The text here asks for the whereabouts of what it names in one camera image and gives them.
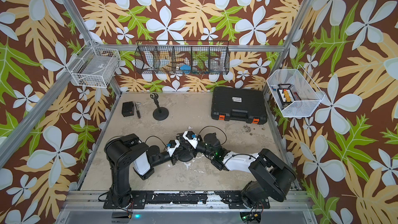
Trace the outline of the black round stand base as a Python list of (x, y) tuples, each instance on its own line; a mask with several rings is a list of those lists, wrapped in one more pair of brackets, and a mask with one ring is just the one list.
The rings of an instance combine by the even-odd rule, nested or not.
[(165, 120), (169, 116), (169, 110), (165, 107), (159, 107), (153, 111), (153, 118), (157, 121)]

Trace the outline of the black microphone stand pole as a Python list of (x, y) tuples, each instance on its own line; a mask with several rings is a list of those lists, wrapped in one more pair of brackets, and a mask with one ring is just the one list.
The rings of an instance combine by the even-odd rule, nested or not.
[(154, 103), (155, 103), (155, 105), (157, 107), (158, 112), (161, 113), (161, 109), (160, 109), (160, 106), (159, 106), (159, 100), (158, 100), (159, 95), (157, 93), (152, 93), (150, 95), (150, 97), (153, 99), (153, 101), (154, 101)]

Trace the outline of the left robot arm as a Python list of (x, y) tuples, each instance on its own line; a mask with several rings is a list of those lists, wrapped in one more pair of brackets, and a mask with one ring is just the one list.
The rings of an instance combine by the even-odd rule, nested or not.
[(154, 167), (169, 161), (175, 164), (189, 157), (189, 151), (180, 144), (177, 145), (176, 141), (172, 141), (167, 148), (171, 152), (161, 152), (159, 147), (148, 146), (142, 142), (136, 134), (110, 140), (104, 151), (110, 164), (112, 186), (106, 194), (104, 209), (126, 210), (133, 204), (133, 191), (129, 181), (131, 165), (135, 166), (134, 171), (141, 179), (146, 180), (154, 173)]

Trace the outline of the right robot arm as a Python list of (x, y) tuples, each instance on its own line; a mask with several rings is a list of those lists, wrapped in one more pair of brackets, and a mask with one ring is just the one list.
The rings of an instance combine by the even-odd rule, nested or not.
[(265, 203), (269, 198), (284, 202), (296, 180), (295, 172), (269, 149), (263, 148), (253, 154), (233, 152), (222, 147), (215, 133), (201, 137), (188, 131), (185, 140), (195, 151), (209, 158), (218, 170), (241, 171), (253, 175), (255, 180), (243, 188), (237, 202), (246, 207)]

